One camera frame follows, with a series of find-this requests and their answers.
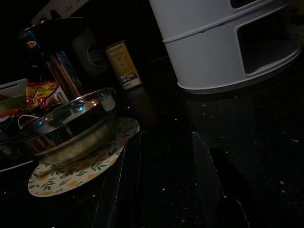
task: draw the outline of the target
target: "black countertop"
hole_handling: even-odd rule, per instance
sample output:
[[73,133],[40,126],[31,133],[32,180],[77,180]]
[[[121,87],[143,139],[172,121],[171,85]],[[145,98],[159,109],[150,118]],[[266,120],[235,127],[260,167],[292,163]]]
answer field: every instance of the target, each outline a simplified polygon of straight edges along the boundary
[[[144,86],[124,93],[121,107],[122,115],[137,119],[145,131],[141,227],[206,227],[192,131],[202,133],[207,146],[224,150],[250,186],[270,227],[304,227],[303,59],[302,55],[267,81],[218,95],[182,91],[168,60],[145,68]],[[30,175],[33,169],[24,167],[22,172]],[[21,179],[16,181],[26,186]],[[101,185],[98,180],[63,194],[60,200],[76,200],[81,207],[83,199],[73,196],[86,188],[93,194]],[[92,194],[87,199],[90,205]],[[23,202],[21,197],[12,203],[26,208],[27,203],[39,205],[39,200]]]

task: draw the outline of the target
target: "yellow label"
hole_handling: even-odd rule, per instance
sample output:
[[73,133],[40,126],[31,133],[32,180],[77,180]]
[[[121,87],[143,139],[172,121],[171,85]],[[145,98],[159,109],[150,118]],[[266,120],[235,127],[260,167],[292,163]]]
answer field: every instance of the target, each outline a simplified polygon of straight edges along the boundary
[[142,83],[124,42],[110,46],[105,52],[124,90]]

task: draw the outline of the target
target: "yellow flower pattern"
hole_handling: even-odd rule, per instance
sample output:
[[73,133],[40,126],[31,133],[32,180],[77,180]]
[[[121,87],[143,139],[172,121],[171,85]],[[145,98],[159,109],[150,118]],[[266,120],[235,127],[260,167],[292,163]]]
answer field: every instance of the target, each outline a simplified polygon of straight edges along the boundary
[[119,118],[114,137],[91,156],[63,166],[39,164],[29,179],[29,192],[37,197],[50,197],[87,183],[115,163],[127,140],[138,131],[136,120]]

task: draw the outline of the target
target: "snack package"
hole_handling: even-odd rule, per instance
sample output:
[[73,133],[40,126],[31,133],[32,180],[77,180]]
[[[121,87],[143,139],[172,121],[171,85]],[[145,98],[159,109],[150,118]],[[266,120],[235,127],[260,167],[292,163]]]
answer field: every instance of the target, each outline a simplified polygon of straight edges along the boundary
[[[57,88],[57,82],[56,81],[46,81],[41,83],[28,83],[27,89],[26,89],[26,101],[28,102],[28,108],[34,108],[36,107],[41,101],[45,100],[47,96],[49,96],[55,89]],[[53,105],[60,104],[60,102],[56,101],[54,99],[54,95],[49,97],[47,100],[45,100],[40,107],[41,108],[47,108],[51,107]]]

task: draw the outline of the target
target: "stainless steel bowl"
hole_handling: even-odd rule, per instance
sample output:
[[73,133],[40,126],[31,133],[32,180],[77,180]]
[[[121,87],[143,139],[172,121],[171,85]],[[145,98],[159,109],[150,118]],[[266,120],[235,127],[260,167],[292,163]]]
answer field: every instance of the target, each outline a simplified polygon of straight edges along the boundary
[[105,88],[64,104],[22,130],[15,145],[43,164],[64,164],[90,154],[116,128],[114,95]]

